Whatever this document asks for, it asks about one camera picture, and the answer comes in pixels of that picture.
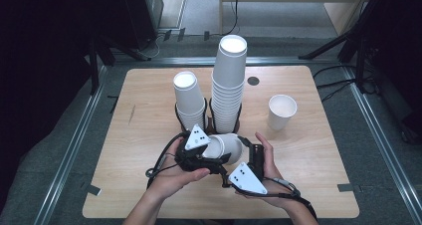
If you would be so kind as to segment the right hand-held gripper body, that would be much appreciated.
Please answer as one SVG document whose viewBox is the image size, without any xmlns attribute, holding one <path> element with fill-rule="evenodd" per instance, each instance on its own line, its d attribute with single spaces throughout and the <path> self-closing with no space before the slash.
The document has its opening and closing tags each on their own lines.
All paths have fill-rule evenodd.
<svg viewBox="0 0 422 225">
<path fill-rule="evenodd" d="M 268 190 L 263 185 L 264 148 L 253 144 L 249 150 L 249 161 L 241 162 L 229 175 L 229 181 L 236 189 L 252 194 L 265 195 Z"/>
</svg>

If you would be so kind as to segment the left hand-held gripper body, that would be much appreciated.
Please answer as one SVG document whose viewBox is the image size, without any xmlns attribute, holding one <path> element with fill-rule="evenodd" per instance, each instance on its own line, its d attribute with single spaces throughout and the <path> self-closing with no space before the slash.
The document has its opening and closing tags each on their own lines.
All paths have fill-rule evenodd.
<svg viewBox="0 0 422 225">
<path fill-rule="evenodd" d="M 176 151 L 175 161 L 184 171 L 194 171 L 207 168 L 211 174 L 226 175 L 224 164 L 218 164 L 217 158 L 206 158 L 202 155 L 210 143 L 209 136 L 195 124 L 188 136 L 183 140 Z"/>
</svg>

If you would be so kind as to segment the white paper cup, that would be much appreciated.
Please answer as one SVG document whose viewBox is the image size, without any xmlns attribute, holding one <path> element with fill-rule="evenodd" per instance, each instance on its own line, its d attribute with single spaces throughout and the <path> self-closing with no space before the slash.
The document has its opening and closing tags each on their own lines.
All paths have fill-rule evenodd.
<svg viewBox="0 0 422 225">
<path fill-rule="evenodd" d="M 268 125 L 274 130 L 283 129 L 298 110 L 296 101 L 287 95 L 272 96 L 268 106 Z"/>
<path fill-rule="evenodd" d="M 229 154 L 227 164 L 236 163 L 242 156 L 243 143 L 236 133 L 213 134 L 202 155 L 206 158 L 222 158 Z"/>
</svg>

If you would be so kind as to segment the black double cup holder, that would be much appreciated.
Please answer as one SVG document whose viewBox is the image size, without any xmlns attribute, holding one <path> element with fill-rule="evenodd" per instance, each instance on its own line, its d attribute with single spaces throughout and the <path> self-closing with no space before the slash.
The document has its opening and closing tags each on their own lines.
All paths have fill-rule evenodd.
<svg viewBox="0 0 422 225">
<path fill-rule="evenodd" d="M 214 124 L 214 111 L 213 108 L 211 106 L 212 101 L 207 101 L 204 100 L 204 104 L 205 104 L 205 108 L 202 112 L 202 116 L 203 116 L 203 122 L 201 123 L 202 125 L 202 129 L 207 133 L 207 134 L 221 134 L 221 131 L 219 131 L 216 127 L 216 125 Z M 236 117 L 236 123 L 233 127 L 232 130 L 230 130 L 230 133 L 237 133 L 240 129 L 240 114 L 241 114 L 242 109 L 239 109 L 237 112 L 237 117 Z M 186 126 L 186 124 L 182 121 L 182 113 L 178 110 L 177 105 L 174 105 L 174 112 L 175 115 L 180 123 L 180 128 L 183 132 L 186 131 L 191 131 L 191 128 L 188 128 Z"/>
</svg>

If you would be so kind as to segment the tall stack of paper cups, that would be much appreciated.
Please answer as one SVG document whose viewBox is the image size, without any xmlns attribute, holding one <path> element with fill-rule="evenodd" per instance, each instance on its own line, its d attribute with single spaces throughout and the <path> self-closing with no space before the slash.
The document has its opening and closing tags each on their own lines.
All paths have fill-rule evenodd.
<svg viewBox="0 0 422 225">
<path fill-rule="evenodd" d="M 224 36 L 212 72 L 212 110 L 214 128 L 218 133 L 236 131 L 245 83 L 248 45 L 237 35 Z"/>
</svg>

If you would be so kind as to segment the person's right hand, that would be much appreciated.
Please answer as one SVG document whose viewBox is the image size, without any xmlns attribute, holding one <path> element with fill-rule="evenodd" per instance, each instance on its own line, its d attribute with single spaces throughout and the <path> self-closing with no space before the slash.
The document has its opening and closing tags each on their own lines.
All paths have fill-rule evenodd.
<svg viewBox="0 0 422 225">
<path fill-rule="evenodd" d="M 270 143 L 258 132 L 255 137 L 264 148 L 264 176 L 267 180 L 263 182 L 270 194 L 284 193 L 289 194 L 291 190 L 273 181 L 273 178 L 282 178 L 282 174 L 274 162 L 274 150 Z M 263 200 L 273 206 L 283 208 L 286 212 L 291 213 L 296 211 L 299 203 L 292 199 L 264 197 Z"/>
</svg>

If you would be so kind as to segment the person's left hand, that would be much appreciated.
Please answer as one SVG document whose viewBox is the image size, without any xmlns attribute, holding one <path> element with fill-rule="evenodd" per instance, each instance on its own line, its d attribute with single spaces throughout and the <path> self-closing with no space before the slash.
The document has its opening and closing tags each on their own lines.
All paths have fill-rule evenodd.
<svg viewBox="0 0 422 225">
<path fill-rule="evenodd" d="M 178 137 L 169 146 L 164 154 L 161 171 L 155 176 L 145 192 L 153 201 L 163 202 L 185 185 L 199 181 L 210 173 L 207 168 L 199 168 L 194 171 L 184 171 L 180 168 L 174 159 L 174 155 L 182 141 L 183 138 Z"/>
</svg>

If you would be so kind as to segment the short stack of paper cups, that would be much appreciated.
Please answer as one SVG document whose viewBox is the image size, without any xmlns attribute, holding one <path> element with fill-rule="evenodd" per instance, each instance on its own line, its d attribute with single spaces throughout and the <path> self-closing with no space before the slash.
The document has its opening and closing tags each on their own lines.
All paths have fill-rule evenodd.
<svg viewBox="0 0 422 225">
<path fill-rule="evenodd" d="M 183 129 L 191 130 L 197 124 L 205 130 L 207 102 L 195 74 L 190 71 L 176 74 L 173 87 L 176 98 L 175 112 Z"/>
</svg>

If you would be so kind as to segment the black metal stand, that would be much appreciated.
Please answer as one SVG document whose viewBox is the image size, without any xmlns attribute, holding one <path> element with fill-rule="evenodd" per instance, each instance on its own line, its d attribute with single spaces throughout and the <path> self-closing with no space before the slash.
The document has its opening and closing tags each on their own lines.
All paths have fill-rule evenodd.
<svg viewBox="0 0 422 225">
<path fill-rule="evenodd" d="M 110 43 L 107 37 L 92 37 L 89 43 L 89 63 L 91 68 L 91 95 L 93 95 L 100 86 L 100 76 L 98 59 L 101 59 L 106 66 L 112 66 L 115 57 L 110 50 Z"/>
</svg>

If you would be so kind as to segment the black tripod stand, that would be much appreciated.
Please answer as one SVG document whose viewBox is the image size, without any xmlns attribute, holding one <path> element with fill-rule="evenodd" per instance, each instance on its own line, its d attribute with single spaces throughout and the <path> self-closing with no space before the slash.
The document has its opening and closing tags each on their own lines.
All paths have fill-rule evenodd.
<svg viewBox="0 0 422 225">
<path fill-rule="evenodd" d="M 337 59 L 341 63 L 348 63 L 356 52 L 360 51 L 361 43 L 364 40 L 371 15 L 378 0 L 360 0 L 357 3 L 359 13 L 354 24 L 343 34 L 327 42 L 312 52 L 299 56 L 300 60 L 312 60 L 328 50 L 342 44 L 342 48 L 337 54 Z"/>
</svg>

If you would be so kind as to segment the black computer tower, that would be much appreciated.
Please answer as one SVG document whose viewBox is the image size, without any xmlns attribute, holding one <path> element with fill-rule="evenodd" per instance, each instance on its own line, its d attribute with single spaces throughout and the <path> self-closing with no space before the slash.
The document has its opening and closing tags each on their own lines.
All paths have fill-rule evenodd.
<svg viewBox="0 0 422 225">
<path fill-rule="evenodd" d="M 157 38 L 163 0 L 124 0 L 136 40 L 136 48 L 144 47 Z"/>
</svg>

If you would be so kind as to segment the black curtain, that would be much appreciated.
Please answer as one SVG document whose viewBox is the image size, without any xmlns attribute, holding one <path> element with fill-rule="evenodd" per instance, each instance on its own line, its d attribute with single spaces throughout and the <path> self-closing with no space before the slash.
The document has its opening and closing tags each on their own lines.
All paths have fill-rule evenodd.
<svg viewBox="0 0 422 225">
<path fill-rule="evenodd" d="M 20 158 L 94 77 L 90 41 L 116 0 L 0 0 L 0 212 Z"/>
</svg>

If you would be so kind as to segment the metal floor rail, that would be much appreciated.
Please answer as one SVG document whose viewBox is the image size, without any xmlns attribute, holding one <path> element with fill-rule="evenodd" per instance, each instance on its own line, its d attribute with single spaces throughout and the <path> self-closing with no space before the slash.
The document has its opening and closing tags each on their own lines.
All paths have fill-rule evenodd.
<svg viewBox="0 0 422 225">
<path fill-rule="evenodd" d="M 100 85 L 97 90 L 89 97 L 88 102 L 84 108 L 83 114 L 77 124 L 77 127 L 72 135 L 70 143 L 62 158 L 60 166 L 51 182 L 47 191 L 46 197 L 37 213 L 33 225 L 48 225 L 52 214 L 56 208 L 57 202 L 62 194 L 65 184 L 68 180 L 71 169 L 75 163 L 75 159 L 79 153 L 82 141 L 85 137 L 86 131 L 92 120 L 93 114 L 96 110 L 97 104 L 104 90 L 104 81 L 108 74 L 106 66 L 101 66 L 99 72 Z"/>
<path fill-rule="evenodd" d="M 351 85 L 350 89 L 414 224 L 422 225 L 422 200 L 397 158 L 367 95 L 363 94 L 356 85 Z"/>
<path fill-rule="evenodd" d="M 119 59 L 116 61 L 118 66 L 129 66 L 138 68 L 181 68 L 181 67 L 211 67 L 215 63 L 214 57 L 184 57 L 184 58 L 154 58 L 146 61 L 137 61 L 135 59 Z M 331 65 L 338 64 L 336 57 L 315 58 L 311 60 L 293 57 L 248 57 L 246 60 L 248 66 L 290 66 L 290 65 Z"/>
</svg>

